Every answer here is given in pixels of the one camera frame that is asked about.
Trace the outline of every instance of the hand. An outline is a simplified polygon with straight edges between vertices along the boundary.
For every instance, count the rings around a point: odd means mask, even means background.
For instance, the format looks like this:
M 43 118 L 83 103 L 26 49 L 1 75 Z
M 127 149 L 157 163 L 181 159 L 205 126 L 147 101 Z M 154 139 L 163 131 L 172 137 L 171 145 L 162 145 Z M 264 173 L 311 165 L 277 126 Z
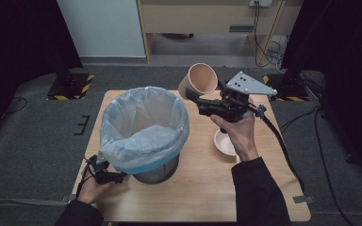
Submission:
M 217 115 L 211 115 L 210 119 L 219 127 L 227 131 L 240 160 L 246 162 L 259 157 L 254 138 L 254 116 L 249 116 L 235 123 L 225 121 Z
M 85 169 L 86 174 L 83 178 L 85 180 L 84 185 L 81 187 L 81 191 L 78 195 L 78 200 L 85 202 L 87 204 L 96 203 L 99 198 L 109 190 L 112 186 L 115 185 L 114 182 L 109 182 L 105 185 L 98 185 L 95 178 L 91 175 L 91 173 Z

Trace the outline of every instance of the cup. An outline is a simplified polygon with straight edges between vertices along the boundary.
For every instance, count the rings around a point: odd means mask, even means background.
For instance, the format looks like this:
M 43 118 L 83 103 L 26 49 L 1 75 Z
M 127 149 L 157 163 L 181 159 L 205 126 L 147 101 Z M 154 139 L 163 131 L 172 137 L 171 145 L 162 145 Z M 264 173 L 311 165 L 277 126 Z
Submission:
M 178 85 L 178 92 L 187 100 L 186 88 L 196 92 L 199 96 L 213 92 L 217 87 L 217 74 L 204 63 L 197 63 L 189 68 L 187 75 Z

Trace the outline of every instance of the wall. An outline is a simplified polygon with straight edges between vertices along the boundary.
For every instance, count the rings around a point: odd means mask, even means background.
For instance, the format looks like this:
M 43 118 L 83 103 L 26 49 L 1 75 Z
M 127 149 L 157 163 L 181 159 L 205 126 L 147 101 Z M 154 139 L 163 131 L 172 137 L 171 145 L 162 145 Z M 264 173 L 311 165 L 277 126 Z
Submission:
M 81 57 L 145 57 L 136 0 L 58 0 Z

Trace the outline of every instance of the black curtain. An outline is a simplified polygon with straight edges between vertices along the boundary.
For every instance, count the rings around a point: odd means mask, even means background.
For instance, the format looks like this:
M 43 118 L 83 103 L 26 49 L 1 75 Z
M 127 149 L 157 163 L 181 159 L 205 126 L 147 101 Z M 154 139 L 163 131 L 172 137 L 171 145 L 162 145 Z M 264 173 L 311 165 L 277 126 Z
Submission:
M 362 1 L 305 0 L 282 67 L 296 65 L 324 74 L 328 119 L 362 161 Z
M 0 118 L 20 84 L 58 68 L 82 64 L 57 1 L 0 0 Z

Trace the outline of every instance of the wall outlet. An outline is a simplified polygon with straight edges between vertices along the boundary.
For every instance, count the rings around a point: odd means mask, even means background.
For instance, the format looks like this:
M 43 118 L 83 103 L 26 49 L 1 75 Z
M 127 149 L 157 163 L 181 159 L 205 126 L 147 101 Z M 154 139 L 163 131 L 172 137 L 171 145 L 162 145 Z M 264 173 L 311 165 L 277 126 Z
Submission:
M 261 7 L 270 7 L 272 5 L 272 0 L 251 0 L 249 6 L 257 7 L 257 2 Z

